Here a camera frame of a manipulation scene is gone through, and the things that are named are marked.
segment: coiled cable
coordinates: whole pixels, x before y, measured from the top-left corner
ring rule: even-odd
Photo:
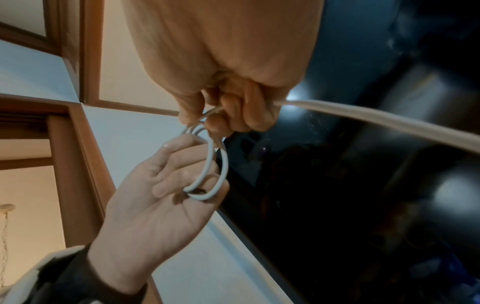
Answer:
[[[307,110],[313,110],[317,112],[322,112],[326,114],[353,118],[373,124],[377,124],[383,127],[395,129],[398,131],[402,131],[404,133],[414,135],[417,137],[421,137],[424,139],[436,141],[438,143],[446,144],[449,146],[453,146],[459,149],[463,149],[469,152],[473,152],[476,154],[480,154],[480,136],[477,134],[459,131],[447,127],[442,127],[439,125],[431,124],[425,121],[420,121],[412,118],[403,117],[400,115],[388,113],[385,111],[359,107],[359,106],[352,106],[352,105],[344,105],[334,102],[328,101],[320,101],[320,100],[302,100],[302,101],[274,101],[273,104],[275,106],[296,106]],[[222,106],[218,106],[213,108],[205,114],[202,115],[198,119],[197,122],[188,125],[183,133],[192,133],[198,135],[200,132],[205,131],[204,123],[202,119],[208,117],[213,113],[217,113],[223,110]],[[227,178],[227,173],[229,170],[229,160],[227,156],[227,150],[223,141],[218,138],[217,136],[211,134],[208,130],[208,155],[207,160],[205,163],[205,167],[203,168],[200,176],[198,179],[190,186],[185,187],[183,190],[184,192],[188,193],[191,198],[197,200],[208,200],[211,199],[213,196],[217,194],[220,190],[220,187],[225,182]],[[220,177],[218,178],[217,183],[210,190],[208,193],[205,194],[195,194],[192,193],[194,190],[198,188],[204,181],[207,173],[209,171],[210,166],[212,165],[214,159],[214,152],[215,147],[214,143],[220,148],[220,154],[222,158],[222,168],[220,172]]]

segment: sleeve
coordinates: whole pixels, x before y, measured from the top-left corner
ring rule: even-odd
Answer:
[[[92,269],[90,246],[54,256],[24,275],[3,296],[1,304],[140,304],[147,285],[134,295],[120,293],[103,283]]]

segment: human hand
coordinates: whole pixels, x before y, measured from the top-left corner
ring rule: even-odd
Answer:
[[[207,144],[184,134],[165,143],[122,182],[106,208],[88,259],[106,284],[126,293],[140,290],[152,272],[187,246],[225,198],[225,181],[215,197],[196,201],[182,189],[202,171]],[[218,181],[215,162],[199,187],[209,191]]]
[[[123,0],[130,33],[149,76],[173,94],[179,119],[205,102],[224,107],[206,127],[218,136],[276,122],[283,100],[312,56],[323,0]]]

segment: wrist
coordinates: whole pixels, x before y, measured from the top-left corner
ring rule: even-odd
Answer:
[[[124,294],[136,294],[147,282],[149,275],[146,271],[132,271],[132,266],[128,263],[118,262],[113,250],[115,249],[108,243],[102,242],[99,235],[87,254],[92,270],[103,283],[114,290]]]

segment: black sleeve cuff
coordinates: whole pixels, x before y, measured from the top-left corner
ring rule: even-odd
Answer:
[[[112,289],[92,269],[87,259],[89,248],[86,246],[73,256],[54,259],[42,267],[35,287],[36,295],[44,297],[48,294],[48,303],[52,304],[90,303],[94,300],[103,304],[140,304],[147,291],[147,284],[134,295]]]

